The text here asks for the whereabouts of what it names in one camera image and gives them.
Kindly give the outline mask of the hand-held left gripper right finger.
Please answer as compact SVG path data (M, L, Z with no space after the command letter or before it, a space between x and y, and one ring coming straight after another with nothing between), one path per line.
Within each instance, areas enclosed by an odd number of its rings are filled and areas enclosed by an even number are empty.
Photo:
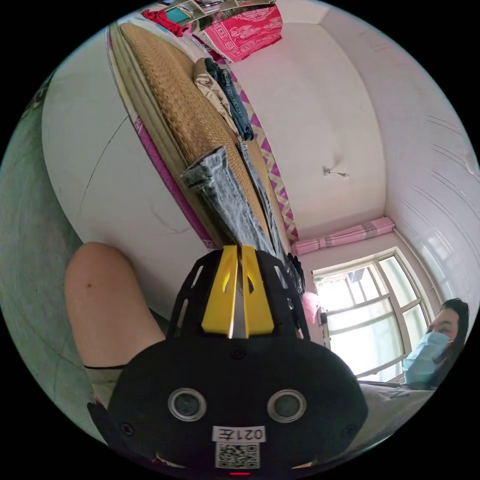
M271 334L274 331L274 321L254 247L241 246L241 264L245 334Z

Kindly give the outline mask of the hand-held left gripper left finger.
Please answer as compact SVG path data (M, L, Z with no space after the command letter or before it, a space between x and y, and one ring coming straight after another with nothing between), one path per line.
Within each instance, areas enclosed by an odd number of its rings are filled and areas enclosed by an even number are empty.
M238 250L225 246L216 267L201 321L205 334L232 336L238 279Z

